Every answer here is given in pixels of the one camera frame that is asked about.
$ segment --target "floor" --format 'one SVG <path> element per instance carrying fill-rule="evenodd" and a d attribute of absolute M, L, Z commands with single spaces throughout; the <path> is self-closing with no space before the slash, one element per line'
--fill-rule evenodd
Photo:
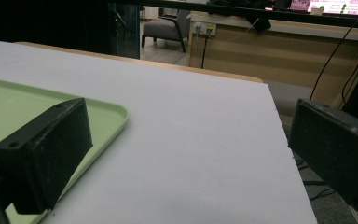
<path fill-rule="evenodd" d="M 147 38 L 144 47 L 141 48 L 141 59 L 186 66 L 186 54 L 182 52 L 180 43 L 174 41 L 158 39 L 158 41 L 154 43 L 153 38 Z M 277 109 L 280 112 L 282 126 L 286 133 L 289 133 L 292 115 L 295 111 L 296 99 L 303 95 L 309 95 L 310 89 L 287 86 L 282 83 L 274 83 L 270 81 L 265 81 L 265 83 L 269 85 Z M 305 162 L 301 163 L 300 158 L 297 159 L 300 169 L 306 166 Z M 321 180 L 310 168 L 301 169 L 299 172 L 303 180 Z M 321 191 L 328 189 L 327 186 L 306 186 L 305 188 L 310 198 L 316 196 Z M 358 223 L 350 208 L 336 193 L 317 198 L 310 203 L 319 224 Z"/>

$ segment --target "gray armchair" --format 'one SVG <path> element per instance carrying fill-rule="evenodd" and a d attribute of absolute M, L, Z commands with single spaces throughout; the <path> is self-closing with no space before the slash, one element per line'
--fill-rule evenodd
<path fill-rule="evenodd" d="M 179 10 L 176 19 L 168 17 L 160 17 L 161 20 L 149 21 L 144 25 L 144 33 L 142 34 L 142 48 L 145 44 L 146 37 L 153 37 L 154 42 L 157 38 L 179 41 L 182 44 L 183 52 L 186 52 L 184 38 L 188 38 L 190 29 L 189 10 Z"/>

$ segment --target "power socket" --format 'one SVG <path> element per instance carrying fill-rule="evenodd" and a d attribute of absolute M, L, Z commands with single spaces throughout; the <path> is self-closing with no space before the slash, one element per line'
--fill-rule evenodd
<path fill-rule="evenodd" d="M 208 32 L 209 35 L 215 35 L 216 24 L 201 21 L 195 21 L 193 23 L 193 34 L 206 35 Z"/>

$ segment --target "tray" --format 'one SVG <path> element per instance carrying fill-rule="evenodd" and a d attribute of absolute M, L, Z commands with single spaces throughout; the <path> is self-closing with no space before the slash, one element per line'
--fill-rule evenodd
<path fill-rule="evenodd" d="M 78 96 L 0 81 L 0 140 L 52 105 Z M 86 171 L 106 146 L 124 128 L 129 113 L 121 105 L 86 99 L 93 147 L 77 167 L 63 193 Z M 13 205 L 7 209 L 10 223 L 37 223 L 43 215 L 19 215 Z"/>

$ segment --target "white table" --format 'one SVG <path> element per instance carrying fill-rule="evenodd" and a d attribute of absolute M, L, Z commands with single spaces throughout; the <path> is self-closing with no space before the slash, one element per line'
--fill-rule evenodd
<path fill-rule="evenodd" d="M 131 113 L 43 223 L 316 223 L 266 84 L 3 42 L 0 79 Z"/>

